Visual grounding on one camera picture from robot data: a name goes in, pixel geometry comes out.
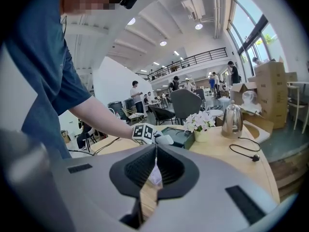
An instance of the gray device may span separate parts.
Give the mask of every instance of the gray device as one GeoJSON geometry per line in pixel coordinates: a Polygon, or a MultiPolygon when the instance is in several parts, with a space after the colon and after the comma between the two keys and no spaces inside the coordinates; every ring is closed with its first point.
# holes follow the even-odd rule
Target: gray device
{"type": "Polygon", "coordinates": [[[277,204],[231,165],[170,145],[56,160],[40,142],[0,131],[1,164],[11,189],[52,231],[240,231],[277,204]],[[163,188],[142,223],[140,189],[157,165],[163,188]]]}

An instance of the blue t-shirt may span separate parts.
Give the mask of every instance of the blue t-shirt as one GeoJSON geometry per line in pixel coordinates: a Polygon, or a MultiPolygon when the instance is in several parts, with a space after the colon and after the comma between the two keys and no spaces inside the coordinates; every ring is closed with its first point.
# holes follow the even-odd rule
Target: blue t-shirt
{"type": "Polygon", "coordinates": [[[214,82],[215,82],[214,79],[210,79],[210,80],[209,80],[209,83],[210,83],[210,85],[211,85],[211,88],[214,88],[214,82]]]}
{"type": "Polygon", "coordinates": [[[70,158],[58,116],[91,95],[76,73],[64,40],[59,0],[32,0],[5,44],[15,65],[38,93],[22,131],[44,143],[51,158],[59,156],[58,152],[62,158],[70,158]]]}

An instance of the flower pot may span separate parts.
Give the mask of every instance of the flower pot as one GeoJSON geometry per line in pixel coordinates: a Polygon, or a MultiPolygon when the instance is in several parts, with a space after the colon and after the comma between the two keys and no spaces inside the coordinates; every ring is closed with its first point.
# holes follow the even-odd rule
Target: flower pot
{"type": "Polygon", "coordinates": [[[198,143],[205,143],[208,140],[208,136],[207,136],[207,131],[206,130],[202,130],[202,131],[194,131],[194,137],[195,137],[195,141],[198,143]]]}

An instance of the electric kettle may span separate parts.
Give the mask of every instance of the electric kettle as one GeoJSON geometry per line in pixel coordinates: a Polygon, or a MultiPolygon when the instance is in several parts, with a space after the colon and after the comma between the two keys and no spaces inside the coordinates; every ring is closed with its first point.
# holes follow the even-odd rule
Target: electric kettle
{"type": "Polygon", "coordinates": [[[234,101],[226,108],[221,134],[227,138],[238,138],[242,134],[243,118],[241,109],[234,101]]]}

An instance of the balcony railing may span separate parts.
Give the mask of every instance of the balcony railing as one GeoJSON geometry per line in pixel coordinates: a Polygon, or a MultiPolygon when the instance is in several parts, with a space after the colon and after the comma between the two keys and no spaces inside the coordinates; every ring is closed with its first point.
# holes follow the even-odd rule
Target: balcony railing
{"type": "Polygon", "coordinates": [[[157,78],[160,78],[161,76],[165,76],[169,73],[176,72],[178,70],[191,67],[193,65],[197,65],[200,63],[204,63],[204,62],[211,61],[214,59],[225,58],[225,57],[227,57],[227,54],[226,54],[225,47],[223,47],[223,48],[214,49],[208,52],[203,52],[203,53],[185,58],[184,60],[180,60],[178,62],[172,63],[166,66],[165,68],[157,70],[149,75],[140,74],[140,73],[136,73],[136,74],[143,77],[144,79],[148,78],[148,81],[150,82],[157,78]]]}

